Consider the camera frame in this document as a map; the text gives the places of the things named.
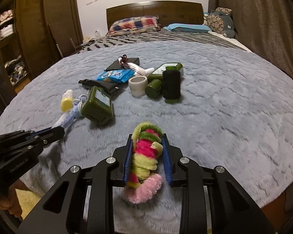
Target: pipe cleaner toy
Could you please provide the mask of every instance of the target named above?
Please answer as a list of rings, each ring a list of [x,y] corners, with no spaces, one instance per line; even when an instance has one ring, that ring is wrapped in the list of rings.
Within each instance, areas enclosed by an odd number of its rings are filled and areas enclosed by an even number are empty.
[[[150,200],[162,186],[163,178],[151,173],[157,169],[157,158],[163,151],[162,137],[161,129],[150,122],[142,122],[133,131],[132,165],[125,195],[134,204]]]

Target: striped bedspread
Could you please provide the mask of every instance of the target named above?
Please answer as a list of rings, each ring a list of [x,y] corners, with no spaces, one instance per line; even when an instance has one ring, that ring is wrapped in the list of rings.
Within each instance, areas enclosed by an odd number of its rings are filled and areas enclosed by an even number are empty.
[[[242,49],[227,40],[221,39],[209,33],[189,33],[189,32],[171,32],[162,29],[159,32],[145,32],[132,35],[104,37],[100,40],[92,41],[84,45],[83,49],[79,53],[92,51],[98,48],[121,46],[124,44],[154,42],[154,41],[174,41],[185,40],[190,42],[199,42],[204,44],[212,44],[222,47],[231,47],[236,49]]]

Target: black cylindrical object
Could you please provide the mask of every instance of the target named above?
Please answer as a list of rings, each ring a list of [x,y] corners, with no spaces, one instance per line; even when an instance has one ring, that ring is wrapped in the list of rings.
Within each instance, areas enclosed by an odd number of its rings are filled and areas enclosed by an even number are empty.
[[[176,67],[166,67],[163,72],[162,93],[168,104],[176,103],[180,99],[180,71]]]

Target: white cup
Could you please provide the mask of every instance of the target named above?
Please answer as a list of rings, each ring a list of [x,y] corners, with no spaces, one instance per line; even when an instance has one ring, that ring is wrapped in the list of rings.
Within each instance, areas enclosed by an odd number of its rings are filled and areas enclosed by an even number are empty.
[[[131,95],[141,97],[145,94],[144,89],[148,85],[146,76],[134,76],[128,81]]]

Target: human hand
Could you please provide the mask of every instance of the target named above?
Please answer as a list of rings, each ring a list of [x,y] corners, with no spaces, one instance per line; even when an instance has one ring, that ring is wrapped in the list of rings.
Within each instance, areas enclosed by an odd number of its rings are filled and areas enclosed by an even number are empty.
[[[11,185],[8,189],[8,196],[0,196],[0,209],[8,210],[11,215],[20,217],[22,215],[22,208],[18,201],[15,184]]]

